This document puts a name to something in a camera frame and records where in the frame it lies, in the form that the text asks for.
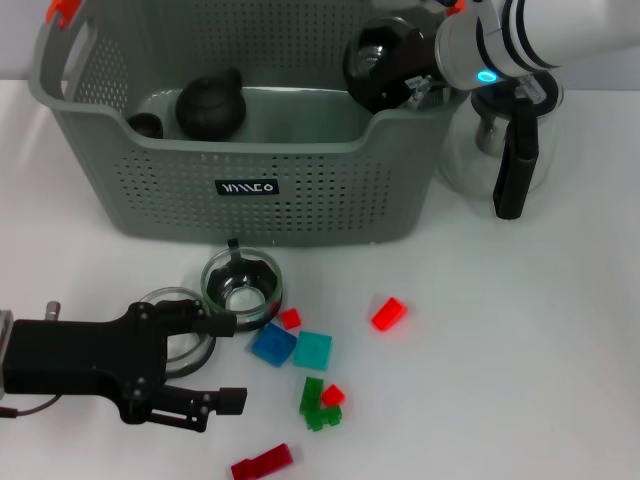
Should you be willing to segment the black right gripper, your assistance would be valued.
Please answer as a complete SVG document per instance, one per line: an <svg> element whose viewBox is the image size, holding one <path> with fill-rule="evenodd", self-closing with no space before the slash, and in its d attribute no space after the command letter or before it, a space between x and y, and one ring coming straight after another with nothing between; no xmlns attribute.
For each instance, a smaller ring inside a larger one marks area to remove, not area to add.
<svg viewBox="0 0 640 480"><path fill-rule="evenodd" d="M417 29L404 39L395 54L398 84L408 94L407 105L442 105L445 81L435 55L435 37L424 37Z"/></svg>

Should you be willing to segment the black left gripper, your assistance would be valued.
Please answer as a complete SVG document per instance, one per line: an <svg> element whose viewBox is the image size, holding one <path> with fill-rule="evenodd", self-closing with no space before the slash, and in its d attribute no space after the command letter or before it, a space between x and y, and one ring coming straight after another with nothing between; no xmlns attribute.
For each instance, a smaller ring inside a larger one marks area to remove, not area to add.
<svg viewBox="0 0 640 480"><path fill-rule="evenodd" d="M203 433L211 413L241 415L247 389L161 387L166 335L233 337L236 328L235 315L207 314L196 300L134 303L109 322L17 320L3 359L3 387L8 394L104 397L127 424L150 421Z"/></svg>

